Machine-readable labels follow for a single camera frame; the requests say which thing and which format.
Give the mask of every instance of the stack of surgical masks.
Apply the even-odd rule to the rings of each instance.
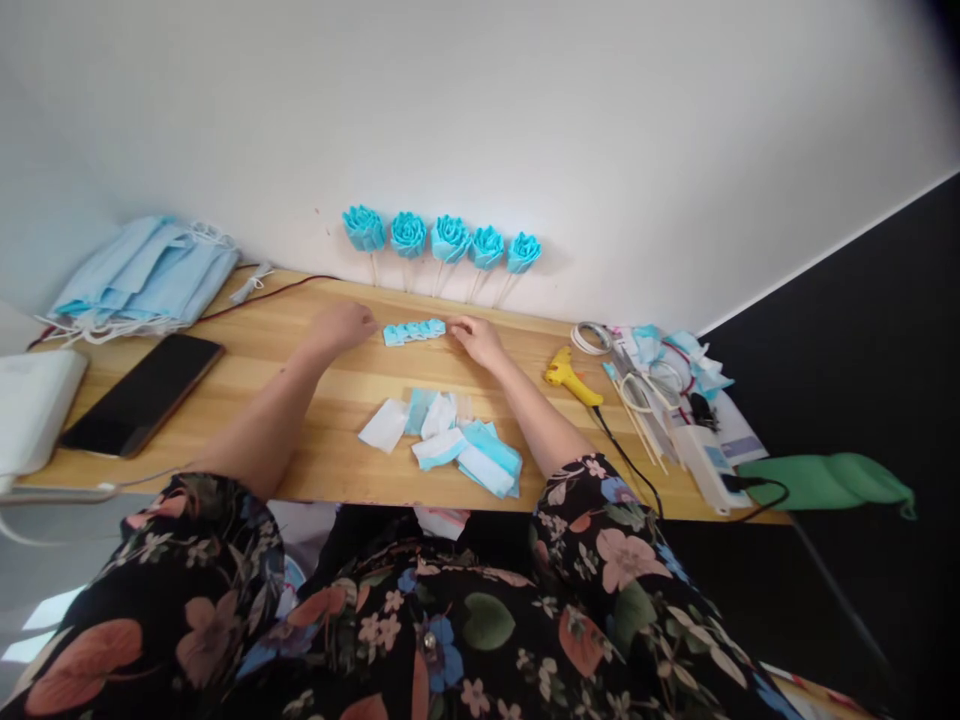
[[[49,336],[94,344],[122,335],[165,335],[197,321],[240,252],[203,223],[150,216],[126,225],[74,273],[45,318]]]
[[[633,328],[629,336],[633,346],[628,343],[625,350],[639,370],[653,372],[655,363],[662,361],[666,354],[663,345],[666,340],[686,354],[690,361],[690,374],[693,375],[695,389],[707,400],[714,400],[721,390],[733,385],[733,380],[721,372],[723,364],[707,357],[709,343],[700,345],[700,341],[686,330],[679,330],[664,338],[656,325],[644,325]],[[622,337],[626,339],[627,335],[622,333]]]

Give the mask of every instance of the white wall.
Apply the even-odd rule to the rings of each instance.
[[[77,264],[116,233],[118,210],[0,58],[0,299],[45,313]],[[30,327],[9,308],[0,320],[0,333]]]
[[[0,53],[128,217],[367,281],[348,205],[459,214],[545,241],[507,307],[698,330],[960,168],[904,5],[6,0]]]
[[[0,300],[0,357],[22,353],[44,327]]]

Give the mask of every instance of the left hand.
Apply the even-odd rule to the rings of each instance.
[[[302,345],[314,354],[337,356],[352,350],[379,328],[366,305],[340,302],[313,317]]]

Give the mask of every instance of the smartphone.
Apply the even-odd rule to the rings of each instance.
[[[169,335],[67,430],[60,447],[129,458],[223,355],[223,345]]]

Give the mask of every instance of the forearm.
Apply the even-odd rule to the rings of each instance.
[[[506,354],[490,368],[503,387],[533,459],[545,477],[569,462],[596,452],[590,441],[540,392]]]
[[[273,497],[317,383],[334,357],[298,348],[240,415],[210,440],[190,470],[233,478],[261,500]]]

